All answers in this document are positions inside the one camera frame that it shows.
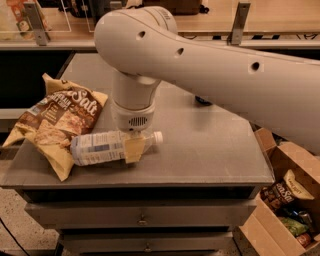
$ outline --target potato chip bag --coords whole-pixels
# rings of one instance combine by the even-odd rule
[[[46,96],[24,112],[3,147],[27,139],[48,159],[61,181],[74,165],[70,153],[73,137],[90,133],[108,95],[44,74]]]

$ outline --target chip bag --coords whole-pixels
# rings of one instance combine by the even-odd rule
[[[74,165],[72,138],[92,131],[108,95],[47,74],[43,79],[46,97],[20,116],[3,147],[29,140],[64,181]]]
[[[291,169],[287,171],[283,180],[265,187],[260,191],[261,199],[276,212],[284,205],[292,203],[295,199],[314,200],[314,197],[295,180]]]

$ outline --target cardboard box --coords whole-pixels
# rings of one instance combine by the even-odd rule
[[[272,152],[269,154],[269,159],[276,181],[281,180],[288,169],[293,170],[296,180],[315,197],[312,201],[297,199],[294,203],[310,213],[320,232],[320,161],[292,142],[274,146],[273,149],[265,148],[264,145],[270,145],[270,141],[268,142],[270,134],[265,136],[267,133],[265,129],[258,130],[256,135],[259,137],[259,134],[264,134],[262,138],[259,137],[262,142],[259,144],[263,151]],[[304,248],[261,200],[260,195],[257,195],[256,201],[256,209],[240,229],[260,255],[296,256],[309,252],[315,247],[319,247],[320,255],[320,234],[314,236],[312,244]]]

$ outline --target box flap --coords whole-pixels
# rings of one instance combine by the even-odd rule
[[[257,208],[253,215],[269,233],[278,246],[287,256],[297,256],[305,253],[305,249],[300,245],[290,231],[284,228],[282,222],[275,216],[269,207],[257,196]]]
[[[300,146],[286,142],[277,147],[270,158],[276,179],[292,169],[295,179],[316,199],[320,199],[320,161]]]
[[[292,142],[284,143],[278,148],[320,184],[320,161],[316,157]]]

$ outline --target water bottle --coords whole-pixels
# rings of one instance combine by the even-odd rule
[[[163,142],[161,132],[108,131],[76,136],[71,141],[71,154],[79,166],[125,159],[138,162],[152,145]]]

